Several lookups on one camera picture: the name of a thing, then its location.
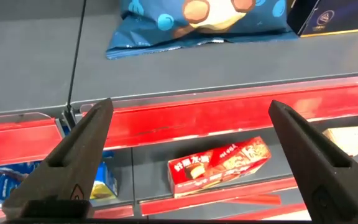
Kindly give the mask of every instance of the blue snack bag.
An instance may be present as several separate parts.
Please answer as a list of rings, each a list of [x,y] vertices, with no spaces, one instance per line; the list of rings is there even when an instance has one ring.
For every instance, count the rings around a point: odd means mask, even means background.
[[[121,0],[122,24],[107,58],[162,52],[208,42],[296,38],[286,0]]]

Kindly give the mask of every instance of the store shelf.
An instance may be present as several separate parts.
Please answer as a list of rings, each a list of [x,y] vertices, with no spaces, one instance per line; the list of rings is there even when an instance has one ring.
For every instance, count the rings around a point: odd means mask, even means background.
[[[83,1],[0,0],[0,114],[60,116]]]
[[[112,168],[112,172],[117,179],[118,198],[92,201],[92,206],[100,210],[120,205],[132,205],[134,201],[134,179],[131,149],[117,150],[114,158],[106,159],[106,165]]]
[[[40,161],[63,139],[58,120],[40,113],[0,116],[0,166]]]
[[[298,189],[284,190],[274,193],[279,195],[282,200],[281,205],[257,205],[217,202],[199,207],[184,208],[173,212],[150,215],[149,219],[159,220],[212,220],[227,219],[238,215],[251,215],[257,212],[267,212],[273,208],[286,207],[289,205],[303,203],[302,196]]]
[[[313,124],[320,131],[326,128],[358,126],[358,116],[317,121]],[[272,158],[257,173],[216,185],[202,194],[173,198],[167,179],[167,161],[256,136],[261,136],[272,152]],[[266,194],[296,186],[273,128],[136,147],[133,148],[133,153],[135,200],[140,203],[143,215],[218,202],[231,197]]]
[[[105,147],[119,149],[271,127],[267,111],[272,100],[314,121],[355,116],[358,77],[202,93],[190,100],[125,108],[119,107],[122,101],[115,101]],[[89,108],[82,106],[82,114]]]
[[[87,1],[72,93],[75,108],[106,97],[128,100],[358,76],[358,33],[208,44],[107,60],[104,53],[120,22],[119,1]]]
[[[123,218],[134,215],[134,178],[132,173],[132,150],[117,150],[113,159],[106,159],[108,167],[118,182],[118,197],[91,201],[95,218]]]

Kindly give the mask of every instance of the dark blue box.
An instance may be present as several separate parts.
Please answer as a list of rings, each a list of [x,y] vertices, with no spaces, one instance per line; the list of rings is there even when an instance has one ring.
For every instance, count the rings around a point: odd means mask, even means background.
[[[296,0],[287,22],[301,37],[358,32],[358,0]]]

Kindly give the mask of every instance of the biscuit image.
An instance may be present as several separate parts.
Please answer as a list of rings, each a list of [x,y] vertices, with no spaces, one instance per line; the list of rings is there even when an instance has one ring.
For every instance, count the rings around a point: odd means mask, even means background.
[[[205,173],[205,167],[202,163],[195,163],[185,168],[186,177],[188,179],[195,179]]]

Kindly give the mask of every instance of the red shelf edge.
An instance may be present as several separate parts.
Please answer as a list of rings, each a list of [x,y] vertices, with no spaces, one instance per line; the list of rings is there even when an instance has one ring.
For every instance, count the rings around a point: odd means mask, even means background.
[[[125,218],[134,216],[132,205],[96,210],[94,218]]]
[[[229,203],[246,203],[257,205],[281,205],[281,197],[279,195],[263,194],[263,195],[250,195],[246,197],[238,197],[224,202]]]
[[[309,120],[358,115],[358,83],[203,98],[119,108],[112,117],[106,149],[143,146],[271,127],[272,100]]]
[[[234,215],[232,217],[220,218],[220,220],[263,220],[264,218],[270,218],[278,215],[300,212],[303,210],[307,210],[306,205],[304,203],[294,204],[294,205],[286,205],[278,208],[272,208],[268,210],[263,210],[260,212],[251,212],[241,215]]]
[[[0,166],[40,161],[63,139],[53,118],[0,124]]]

